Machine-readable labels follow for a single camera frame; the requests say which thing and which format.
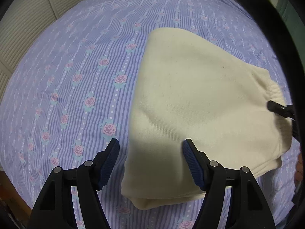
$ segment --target mattress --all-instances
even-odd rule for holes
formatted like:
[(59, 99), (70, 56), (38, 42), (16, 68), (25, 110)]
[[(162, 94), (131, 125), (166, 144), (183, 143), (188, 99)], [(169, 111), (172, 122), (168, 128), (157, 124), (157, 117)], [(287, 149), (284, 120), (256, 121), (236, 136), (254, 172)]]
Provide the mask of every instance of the mattress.
[[(18, 193), (33, 207), (57, 165), (79, 166), (111, 138), (121, 151), (99, 194), (112, 228), (190, 229), (202, 200), (138, 210), (120, 194), (128, 147), (129, 113), (149, 32), (189, 30), (235, 57), (266, 68), (291, 103), (286, 80), (269, 43), (251, 16), (233, 0), (85, 0), (50, 25), (12, 75), (0, 105), (0, 163)], [(258, 178), (278, 224), (292, 208), (299, 146), (282, 167)], [(84, 228), (72, 188), (79, 228)], [(224, 228), (230, 190), (219, 228)]]

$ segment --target bed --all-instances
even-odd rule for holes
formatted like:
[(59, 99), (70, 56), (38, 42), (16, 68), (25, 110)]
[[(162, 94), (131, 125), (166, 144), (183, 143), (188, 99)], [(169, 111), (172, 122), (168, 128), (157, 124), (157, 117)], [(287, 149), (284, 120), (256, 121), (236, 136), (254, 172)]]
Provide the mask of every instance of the bed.
[[(0, 105), (0, 163), (33, 207), (50, 171), (78, 167), (120, 141), (121, 153), (99, 197), (112, 228), (190, 229), (202, 200), (138, 210), (121, 196), (128, 145), (129, 109), (149, 32), (189, 30), (237, 58), (266, 68), (291, 103), (281, 67), (251, 16), (233, 0), (84, 0), (35, 40), (13, 72)], [(299, 145), (282, 167), (258, 178), (274, 216), (282, 221), (293, 204)], [(79, 228), (84, 228), (73, 188)], [(224, 228), (230, 190), (219, 228)]]

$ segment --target black curved frame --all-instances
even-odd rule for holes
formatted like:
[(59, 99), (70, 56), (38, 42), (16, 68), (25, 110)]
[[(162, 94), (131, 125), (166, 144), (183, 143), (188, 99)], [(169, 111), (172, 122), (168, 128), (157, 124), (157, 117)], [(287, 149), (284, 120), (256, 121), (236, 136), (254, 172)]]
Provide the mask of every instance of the black curved frame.
[[(295, 109), (295, 120), (299, 131), (299, 141), (303, 162), (305, 162), (305, 87), (304, 70), (297, 49), (293, 43), (282, 18), (269, 0), (237, 0), (259, 25), (272, 46), (285, 74), (292, 102)], [(289, 0), (305, 24), (304, 0)], [(13, 0), (0, 0), (0, 20)], [(299, 200), (295, 204), (295, 212), (285, 229), (303, 228), (305, 225), (305, 186), (299, 191)]]

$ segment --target bed sheet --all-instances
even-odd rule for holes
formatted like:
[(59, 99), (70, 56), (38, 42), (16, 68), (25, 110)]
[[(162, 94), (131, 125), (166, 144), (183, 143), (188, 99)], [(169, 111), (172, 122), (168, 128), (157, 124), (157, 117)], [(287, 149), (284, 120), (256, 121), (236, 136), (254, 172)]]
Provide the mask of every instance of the bed sheet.
[[(121, 196), (128, 120), (138, 67), (149, 32), (189, 30), (237, 58), (269, 70), (290, 103), (288, 87), (258, 26), (232, 0), (85, 0), (49, 26), (22, 58), (0, 105), (0, 163), (33, 207), (53, 167), (75, 168), (105, 149), (121, 152), (99, 197), (112, 228), (190, 229), (202, 200), (141, 211)], [(283, 166), (258, 178), (279, 223), (292, 207), (296, 156), (293, 141)], [(84, 228), (77, 190), (77, 225)], [(219, 228), (224, 228), (230, 190)]]

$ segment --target blue gripper pad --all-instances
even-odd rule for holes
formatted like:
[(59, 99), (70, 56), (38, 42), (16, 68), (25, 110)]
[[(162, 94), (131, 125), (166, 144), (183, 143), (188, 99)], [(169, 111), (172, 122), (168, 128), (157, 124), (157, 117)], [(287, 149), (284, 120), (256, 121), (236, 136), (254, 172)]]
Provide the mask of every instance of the blue gripper pad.
[(109, 180), (112, 170), (114, 168), (116, 159), (120, 152), (119, 141), (117, 139), (112, 139), (111, 141), (113, 141), (113, 140), (115, 140), (115, 143), (114, 143), (111, 151), (109, 152), (103, 166), (101, 167), (100, 180), (98, 182), (98, 186), (100, 189), (102, 189), (102, 187), (104, 187), (108, 183), (108, 180)]
[(186, 162), (188, 163), (195, 184), (199, 186), (201, 190), (203, 190), (205, 186), (203, 180), (203, 170), (186, 140), (184, 140), (182, 143), (182, 152)]

